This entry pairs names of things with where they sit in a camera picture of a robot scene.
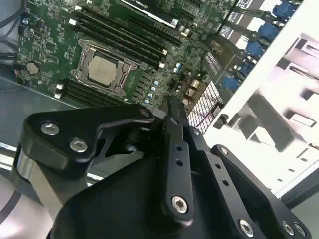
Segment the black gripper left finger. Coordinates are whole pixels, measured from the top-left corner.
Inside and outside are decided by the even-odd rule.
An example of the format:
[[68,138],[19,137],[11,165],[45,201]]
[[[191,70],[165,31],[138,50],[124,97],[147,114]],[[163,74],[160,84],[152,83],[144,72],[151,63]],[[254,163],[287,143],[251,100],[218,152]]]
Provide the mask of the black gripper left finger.
[[55,219],[73,196],[87,188],[89,168],[108,155],[129,150],[163,161],[157,204],[174,222],[194,216],[185,106],[167,100],[160,118],[146,107],[119,105],[35,113],[22,126],[14,167],[35,189]]

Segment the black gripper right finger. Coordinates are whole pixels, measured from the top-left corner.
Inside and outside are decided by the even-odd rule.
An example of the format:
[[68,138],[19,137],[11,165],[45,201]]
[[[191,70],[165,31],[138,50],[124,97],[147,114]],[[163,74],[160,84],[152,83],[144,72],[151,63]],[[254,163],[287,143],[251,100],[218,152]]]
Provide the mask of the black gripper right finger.
[[227,147],[209,148],[199,130],[190,126],[185,106],[177,102],[193,162],[213,188],[223,239],[310,239],[311,232]]

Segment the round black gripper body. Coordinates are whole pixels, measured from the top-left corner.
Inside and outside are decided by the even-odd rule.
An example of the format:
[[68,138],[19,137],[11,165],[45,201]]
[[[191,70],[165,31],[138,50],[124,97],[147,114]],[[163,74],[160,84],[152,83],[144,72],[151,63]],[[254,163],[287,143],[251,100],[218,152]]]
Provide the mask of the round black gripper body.
[[205,186],[187,144],[194,203],[191,222],[174,222],[164,215],[157,204],[163,161],[147,156],[70,199],[54,222],[51,238],[222,239],[213,188]]

